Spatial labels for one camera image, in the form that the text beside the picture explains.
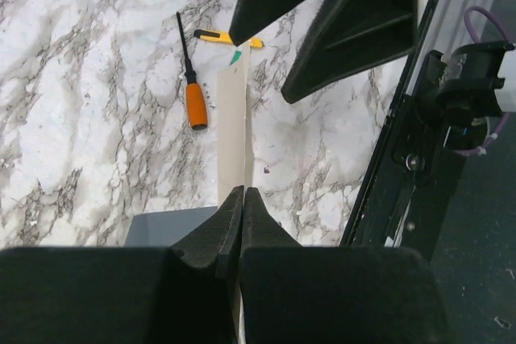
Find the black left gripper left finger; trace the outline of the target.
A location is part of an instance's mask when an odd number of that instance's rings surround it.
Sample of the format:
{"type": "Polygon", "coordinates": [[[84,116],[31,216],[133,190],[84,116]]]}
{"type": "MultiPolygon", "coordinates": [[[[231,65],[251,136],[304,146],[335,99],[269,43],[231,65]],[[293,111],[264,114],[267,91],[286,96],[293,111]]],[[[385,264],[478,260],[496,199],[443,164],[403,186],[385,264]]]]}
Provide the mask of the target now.
{"type": "Polygon", "coordinates": [[[237,343],[238,265],[244,187],[237,186],[200,226],[173,244],[174,321],[188,330],[188,343],[237,343]]]}

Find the white green glue stick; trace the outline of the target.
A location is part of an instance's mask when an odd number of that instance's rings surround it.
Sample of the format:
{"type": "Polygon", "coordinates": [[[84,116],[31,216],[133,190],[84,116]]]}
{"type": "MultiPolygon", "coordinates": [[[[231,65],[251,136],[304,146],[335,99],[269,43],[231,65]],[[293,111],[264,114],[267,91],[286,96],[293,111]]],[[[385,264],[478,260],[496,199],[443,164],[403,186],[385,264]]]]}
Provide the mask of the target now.
{"type": "Polygon", "coordinates": [[[236,50],[233,57],[231,58],[230,65],[233,65],[240,57],[242,52],[240,50],[236,50]]]}

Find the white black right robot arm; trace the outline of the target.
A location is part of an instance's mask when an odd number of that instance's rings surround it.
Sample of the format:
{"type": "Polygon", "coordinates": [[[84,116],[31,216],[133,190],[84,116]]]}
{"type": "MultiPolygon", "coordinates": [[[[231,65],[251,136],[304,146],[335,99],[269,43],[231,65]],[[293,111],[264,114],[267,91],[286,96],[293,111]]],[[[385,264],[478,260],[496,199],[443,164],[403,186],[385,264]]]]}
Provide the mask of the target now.
{"type": "MultiPolygon", "coordinates": [[[[242,44],[305,0],[238,0],[229,35],[242,44]]],[[[439,153],[481,155],[486,118],[515,109],[515,0],[323,0],[281,87],[288,103],[412,56],[389,157],[430,172],[439,153]]]]}

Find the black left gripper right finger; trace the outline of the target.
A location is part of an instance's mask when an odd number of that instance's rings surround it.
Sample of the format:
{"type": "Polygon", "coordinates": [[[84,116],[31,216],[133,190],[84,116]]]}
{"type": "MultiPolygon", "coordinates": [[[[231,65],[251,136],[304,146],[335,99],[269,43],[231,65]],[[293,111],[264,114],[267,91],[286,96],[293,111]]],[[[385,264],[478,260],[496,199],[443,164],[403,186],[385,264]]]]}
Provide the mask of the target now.
{"type": "Polygon", "coordinates": [[[243,202],[240,290],[247,343],[285,342],[288,312],[288,249],[301,245],[268,213],[260,192],[248,188],[243,202]]]}

